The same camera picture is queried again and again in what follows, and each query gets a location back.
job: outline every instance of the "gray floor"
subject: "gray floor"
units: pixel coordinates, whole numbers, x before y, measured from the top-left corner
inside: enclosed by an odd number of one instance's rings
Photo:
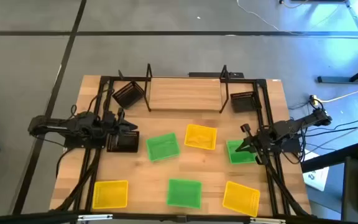
[[[308,3],[296,9],[276,0],[240,1],[281,30],[357,31],[343,3]],[[352,5],[358,12],[358,1]],[[80,1],[0,0],[0,30],[71,30]],[[336,10],[332,17],[320,22]],[[88,1],[80,30],[274,30],[236,1]],[[31,117],[42,114],[53,87],[68,37],[0,37],[0,215],[8,214],[33,139],[27,133]],[[67,117],[83,75],[143,75],[151,63],[155,76],[186,76],[217,72],[222,65],[249,78],[283,80],[289,106],[308,95],[330,99],[358,85],[317,84],[319,75],[351,76],[358,72],[358,39],[337,37],[77,37],[53,111]],[[335,125],[358,119],[358,94],[325,105]],[[299,118],[306,108],[291,111]],[[318,144],[336,134],[309,138]],[[63,141],[58,136],[50,139]],[[358,133],[326,147],[340,149],[358,141]],[[317,150],[318,154],[328,151]],[[44,212],[54,185],[62,149],[49,143],[35,172],[24,212]],[[308,189],[313,212],[339,218],[343,166],[330,168],[326,194]],[[326,197],[335,201],[326,210]]]

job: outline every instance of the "desk leg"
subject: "desk leg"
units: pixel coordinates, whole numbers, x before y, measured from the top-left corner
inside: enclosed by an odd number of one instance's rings
[[[310,172],[345,162],[346,157],[358,158],[358,143],[343,149],[309,159],[302,163],[302,171]]]
[[[347,83],[358,84],[358,73],[352,77],[318,77],[319,83]]]

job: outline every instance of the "black stand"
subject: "black stand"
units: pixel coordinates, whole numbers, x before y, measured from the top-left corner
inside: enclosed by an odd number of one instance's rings
[[[343,84],[358,84],[358,73],[352,77],[318,77],[319,83],[343,83]]]

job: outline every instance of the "sticker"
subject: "sticker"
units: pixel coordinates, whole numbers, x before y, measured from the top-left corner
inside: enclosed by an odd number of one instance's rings
[[[306,153],[305,161],[319,156],[314,152],[309,152],[307,149],[305,149],[305,153]],[[305,181],[305,184],[309,185],[310,187],[313,187],[320,191],[324,191],[327,182],[328,171],[329,171],[329,167],[324,167],[319,170],[314,170],[304,173],[303,180]]]

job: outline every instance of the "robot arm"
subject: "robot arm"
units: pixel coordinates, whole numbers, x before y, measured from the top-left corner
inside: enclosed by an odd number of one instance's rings
[[[104,119],[101,121],[99,116],[92,112],[82,112],[70,119],[46,118],[43,115],[32,118],[28,132],[32,136],[47,133],[58,133],[70,142],[90,142],[103,140],[107,134],[119,134],[137,129],[137,126],[124,119],[125,112],[122,108],[118,109],[116,115],[110,111],[104,112]]]

